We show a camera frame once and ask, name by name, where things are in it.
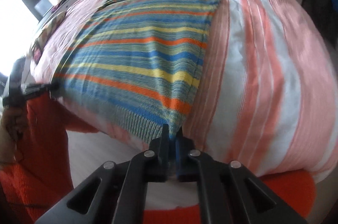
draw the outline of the person's hand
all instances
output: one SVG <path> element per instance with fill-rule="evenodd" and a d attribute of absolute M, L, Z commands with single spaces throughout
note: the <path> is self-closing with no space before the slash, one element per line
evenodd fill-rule
<path fill-rule="evenodd" d="M 26 106 L 23 108 L 5 108 L 1 119 L 1 126 L 9 133 L 11 139 L 17 142 L 22 138 L 24 131 L 28 127 Z"/>

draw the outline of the mattress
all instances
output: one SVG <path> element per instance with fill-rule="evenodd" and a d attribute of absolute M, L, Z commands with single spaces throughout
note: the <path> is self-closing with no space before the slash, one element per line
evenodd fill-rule
<path fill-rule="evenodd" d="M 31 72 L 50 82 L 65 51 L 105 0 L 78 0 Z M 316 181 L 338 158 L 337 80 L 310 17 L 295 0 L 222 0 L 202 79 L 183 131 L 218 161 L 236 159 L 256 175 L 304 168 Z M 70 111 L 111 137 L 135 136 L 71 100 Z"/>

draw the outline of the floor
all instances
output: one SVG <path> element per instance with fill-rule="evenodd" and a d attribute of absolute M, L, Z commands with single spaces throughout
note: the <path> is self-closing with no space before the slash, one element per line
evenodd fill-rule
<path fill-rule="evenodd" d="M 68 132 L 69 155 L 74 186 L 79 185 L 87 176 L 105 161 L 122 163 L 139 153 L 127 145 L 98 134 Z M 320 224 L 338 198 L 338 168 L 324 181 L 317 184 L 317 198 L 308 217 L 309 224 Z M 173 209 L 176 206 L 191 206 L 198 203 L 195 183 L 166 183 L 148 185 L 146 209 Z"/>

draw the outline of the metal screw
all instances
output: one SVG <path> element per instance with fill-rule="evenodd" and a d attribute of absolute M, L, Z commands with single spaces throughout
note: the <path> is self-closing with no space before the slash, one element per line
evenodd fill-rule
<path fill-rule="evenodd" d="M 201 155 L 201 152 L 199 150 L 191 150 L 190 155 L 193 157 L 197 157 Z"/>
<path fill-rule="evenodd" d="M 234 160 L 234 161 L 230 162 L 230 166 L 232 168 L 240 168 L 242 166 L 242 164 L 240 162 L 238 162 L 237 160 Z"/>
<path fill-rule="evenodd" d="M 154 151 L 148 150 L 144 152 L 145 157 L 153 157 L 155 155 Z"/>
<path fill-rule="evenodd" d="M 112 169 L 114 168 L 115 163 L 113 161 L 107 161 L 106 163 L 104 163 L 104 168 L 105 169 Z"/>

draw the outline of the striped knit sweater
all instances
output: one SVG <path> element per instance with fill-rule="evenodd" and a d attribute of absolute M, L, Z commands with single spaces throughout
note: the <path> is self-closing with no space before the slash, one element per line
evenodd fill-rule
<path fill-rule="evenodd" d="M 56 94 L 150 142 L 189 113 L 221 0 L 107 0 L 61 60 Z"/>

